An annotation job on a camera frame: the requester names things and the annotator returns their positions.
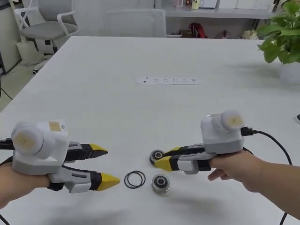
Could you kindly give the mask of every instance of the green plant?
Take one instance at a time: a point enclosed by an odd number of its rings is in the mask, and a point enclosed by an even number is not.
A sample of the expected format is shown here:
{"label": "green plant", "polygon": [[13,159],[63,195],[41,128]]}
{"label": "green plant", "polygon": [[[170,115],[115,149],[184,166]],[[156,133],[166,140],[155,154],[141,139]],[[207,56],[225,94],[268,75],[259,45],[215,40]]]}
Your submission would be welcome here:
{"label": "green plant", "polygon": [[283,63],[300,62],[300,3],[292,0],[283,5],[283,12],[270,19],[257,32],[266,37],[258,45],[267,63],[277,57]]}

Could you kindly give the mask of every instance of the chair backrest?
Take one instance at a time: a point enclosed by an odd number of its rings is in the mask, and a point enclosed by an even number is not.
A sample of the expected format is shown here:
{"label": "chair backrest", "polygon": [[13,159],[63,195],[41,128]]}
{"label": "chair backrest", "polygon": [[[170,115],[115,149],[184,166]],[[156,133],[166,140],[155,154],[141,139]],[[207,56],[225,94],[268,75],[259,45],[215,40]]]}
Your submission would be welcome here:
{"label": "chair backrest", "polygon": [[[38,0],[38,10],[46,21],[57,21],[57,15],[73,10],[72,0]],[[73,16],[64,16],[63,22],[76,24]]]}
{"label": "chair backrest", "polygon": [[111,37],[166,37],[165,11],[161,9],[109,11],[105,26]]}

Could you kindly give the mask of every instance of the ball bearing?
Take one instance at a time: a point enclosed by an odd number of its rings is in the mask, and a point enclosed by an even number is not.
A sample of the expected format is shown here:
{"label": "ball bearing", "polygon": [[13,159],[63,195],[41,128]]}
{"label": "ball bearing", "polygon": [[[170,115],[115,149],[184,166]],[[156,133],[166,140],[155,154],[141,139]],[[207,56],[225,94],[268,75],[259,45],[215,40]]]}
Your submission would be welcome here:
{"label": "ball bearing", "polygon": [[154,150],[153,152],[151,152],[150,154],[150,162],[152,165],[154,165],[154,163],[158,160],[160,160],[164,155],[164,152],[162,150]]}
{"label": "ball bearing", "polygon": [[163,195],[169,190],[170,180],[165,175],[158,174],[153,177],[151,186],[155,193]]}

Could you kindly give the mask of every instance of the white box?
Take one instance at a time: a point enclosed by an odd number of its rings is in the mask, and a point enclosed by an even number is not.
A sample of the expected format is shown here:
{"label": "white box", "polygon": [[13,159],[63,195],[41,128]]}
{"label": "white box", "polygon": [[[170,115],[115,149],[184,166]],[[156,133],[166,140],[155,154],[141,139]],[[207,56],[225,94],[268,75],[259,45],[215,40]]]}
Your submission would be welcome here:
{"label": "white box", "polygon": [[236,8],[238,0],[220,0],[219,8]]}
{"label": "white box", "polygon": [[256,0],[239,0],[236,8],[254,9]]}
{"label": "white box", "polygon": [[199,8],[215,8],[218,0],[201,0]]}

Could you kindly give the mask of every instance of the white pot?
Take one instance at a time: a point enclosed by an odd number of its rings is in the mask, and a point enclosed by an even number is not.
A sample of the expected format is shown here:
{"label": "white pot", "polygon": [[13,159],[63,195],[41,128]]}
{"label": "white pot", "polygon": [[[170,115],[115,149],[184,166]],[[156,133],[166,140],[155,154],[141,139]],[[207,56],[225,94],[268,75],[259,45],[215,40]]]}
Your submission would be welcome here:
{"label": "white pot", "polygon": [[285,83],[300,84],[300,63],[293,62],[282,65],[280,79]]}

